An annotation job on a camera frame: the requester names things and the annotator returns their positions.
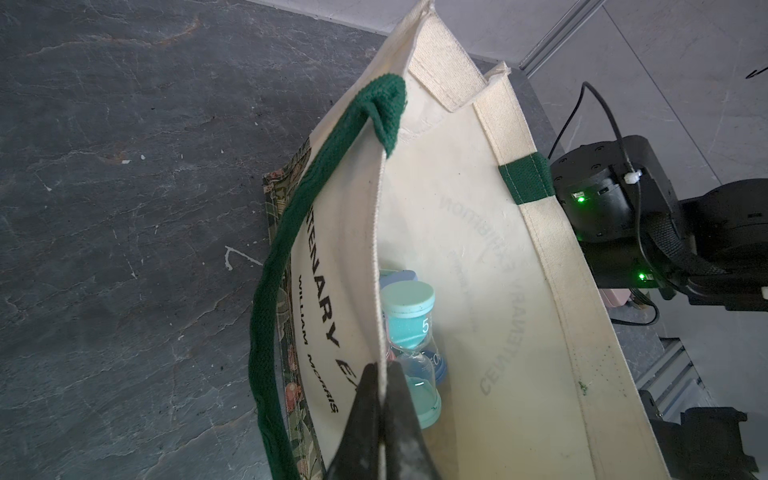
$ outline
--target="tote bag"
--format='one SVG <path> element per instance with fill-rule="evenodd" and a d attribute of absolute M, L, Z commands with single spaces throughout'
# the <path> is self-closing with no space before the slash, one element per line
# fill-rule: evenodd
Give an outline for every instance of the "tote bag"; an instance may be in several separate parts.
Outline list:
<path fill-rule="evenodd" d="M 435 289 L 449 374 L 423 434 L 443 478 L 669 478 L 507 74 L 422 0 L 265 178 L 249 372 L 274 478 L 323 477 L 364 366 L 386 362 L 380 269 Z"/>

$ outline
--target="green fabric loop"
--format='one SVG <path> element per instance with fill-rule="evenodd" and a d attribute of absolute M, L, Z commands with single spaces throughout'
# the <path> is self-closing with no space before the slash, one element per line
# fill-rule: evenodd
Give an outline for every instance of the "green fabric loop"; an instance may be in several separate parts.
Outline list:
<path fill-rule="evenodd" d="M 397 142 L 400 117 L 406 108 L 406 83 L 395 74 L 384 74 L 365 86 L 349 104 L 328 139 L 307 168 L 285 209 L 261 281 L 253 295 L 250 317 L 248 379 L 256 400 L 259 429 L 275 480 L 299 480 L 288 435 L 283 426 L 274 370 L 277 293 L 290 251 L 304 217 L 368 118 L 387 157 Z"/>
<path fill-rule="evenodd" d="M 554 195 L 547 158 L 534 152 L 498 168 L 517 205 Z"/>

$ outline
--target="gray floor tile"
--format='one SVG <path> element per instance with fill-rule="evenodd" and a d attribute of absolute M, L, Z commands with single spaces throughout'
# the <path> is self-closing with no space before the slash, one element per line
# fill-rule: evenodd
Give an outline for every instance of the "gray floor tile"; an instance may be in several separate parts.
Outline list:
<path fill-rule="evenodd" d="M 623 135 L 648 138 L 679 198 L 697 197 L 720 184 L 602 9 L 531 77 L 556 131 L 576 104 L 582 81 L 603 95 Z M 584 96 L 561 140 L 566 151 L 615 139 L 599 103 L 589 93 Z"/>
<path fill-rule="evenodd" d="M 723 183 L 768 177 L 764 2 L 616 0 L 605 6 Z"/>

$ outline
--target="white wall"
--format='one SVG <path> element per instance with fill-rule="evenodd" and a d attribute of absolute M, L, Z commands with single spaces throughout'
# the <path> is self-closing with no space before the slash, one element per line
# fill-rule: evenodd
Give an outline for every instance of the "white wall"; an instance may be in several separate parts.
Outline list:
<path fill-rule="evenodd" d="M 253 0 L 332 22 L 389 33 L 416 0 Z M 470 53 L 516 67 L 574 0 L 437 0 L 435 8 Z"/>

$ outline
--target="dark gray stone surface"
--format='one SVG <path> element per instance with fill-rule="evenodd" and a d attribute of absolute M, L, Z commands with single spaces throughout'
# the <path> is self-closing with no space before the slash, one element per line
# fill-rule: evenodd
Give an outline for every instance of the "dark gray stone surface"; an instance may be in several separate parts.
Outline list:
<path fill-rule="evenodd" d="M 654 318 L 653 309 L 638 310 L 624 305 L 608 309 L 608 315 L 625 322 L 647 323 Z M 613 325 L 621 352 L 627 359 L 632 378 L 637 380 L 664 355 L 664 344 L 652 326 Z"/>
<path fill-rule="evenodd" d="M 237 0 L 0 5 L 0 477 L 268 478 L 260 178 L 382 37 Z"/>

